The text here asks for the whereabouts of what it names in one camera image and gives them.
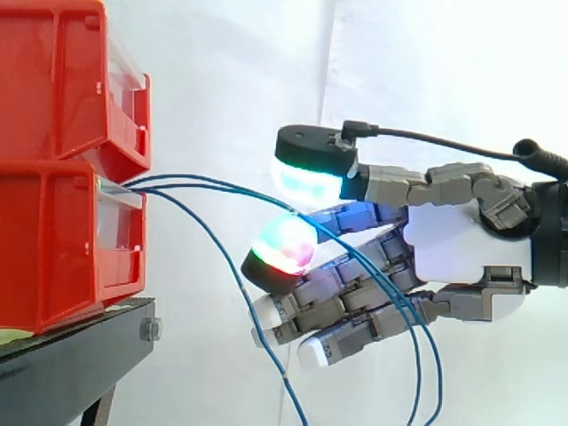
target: green light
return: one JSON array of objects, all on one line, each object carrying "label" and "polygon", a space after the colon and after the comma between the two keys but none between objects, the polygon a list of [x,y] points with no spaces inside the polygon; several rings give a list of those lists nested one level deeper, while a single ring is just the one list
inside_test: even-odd
[{"label": "green light", "polygon": [[266,264],[290,275],[301,275],[318,245],[315,228],[286,214],[268,224],[252,246]]},{"label": "green light", "polygon": [[343,183],[341,177],[288,166],[277,159],[272,164],[272,178],[286,197],[312,206],[337,201]]}]

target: white fingertip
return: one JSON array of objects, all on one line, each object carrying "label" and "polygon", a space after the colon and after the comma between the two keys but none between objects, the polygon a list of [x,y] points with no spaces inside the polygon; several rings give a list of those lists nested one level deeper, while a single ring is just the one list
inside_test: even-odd
[{"label": "white fingertip", "polygon": [[310,337],[300,343],[298,358],[302,368],[306,370],[327,367],[329,365],[323,345],[316,337]]},{"label": "white fingertip", "polygon": [[256,315],[260,321],[263,330],[270,330],[282,325],[282,318],[278,313],[278,309],[274,305],[274,301],[268,295],[264,295],[254,302]]},{"label": "white fingertip", "polygon": [[[255,342],[256,347],[262,348],[263,344],[260,342],[260,337],[256,332],[256,328],[250,330],[250,334],[252,334],[252,340]],[[266,340],[269,346],[271,347],[278,346],[278,340],[276,340],[276,336],[274,335],[274,332],[272,330],[266,330],[263,332],[263,334],[264,334],[264,339]]]}]

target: cable connector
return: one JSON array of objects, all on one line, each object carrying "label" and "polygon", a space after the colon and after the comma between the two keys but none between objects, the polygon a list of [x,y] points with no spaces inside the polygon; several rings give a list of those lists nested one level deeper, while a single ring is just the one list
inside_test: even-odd
[{"label": "cable connector", "polygon": [[517,142],[513,154],[519,157],[518,162],[527,169],[544,173],[563,182],[568,180],[568,160],[542,149],[531,139]]},{"label": "cable connector", "polygon": [[343,122],[341,129],[341,139],[355,144],[357,138],[369,138],[378,135],[379,126],[368,122],[353,122],[347,120]]}]

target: black table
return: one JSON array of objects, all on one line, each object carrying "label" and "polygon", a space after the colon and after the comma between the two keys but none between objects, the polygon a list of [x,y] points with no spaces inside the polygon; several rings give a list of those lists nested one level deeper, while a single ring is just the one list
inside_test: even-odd
[{"label": "black table", "polygon": [[107,425],[116,383],[144,359],[162,325],[154,300],[117,309],[48,335],[0,346],[0,425]]}]

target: black sensor cap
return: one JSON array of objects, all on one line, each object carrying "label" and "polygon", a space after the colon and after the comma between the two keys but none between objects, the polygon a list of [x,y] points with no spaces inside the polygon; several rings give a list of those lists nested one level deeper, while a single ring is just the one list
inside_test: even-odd
[{"label": "black sensor cap", "polygon": [[265,263],[250,250],[241,266],[241,272],[255,286],[271,295],[285,296],[290,293],[300,279]]},{"label": "black sensor cap", "polygon": [[357,158],[357,150],[335,144],[337,129],[293,125],[282,127],[276,140],[275,156],[288,166],[347,176]]}]

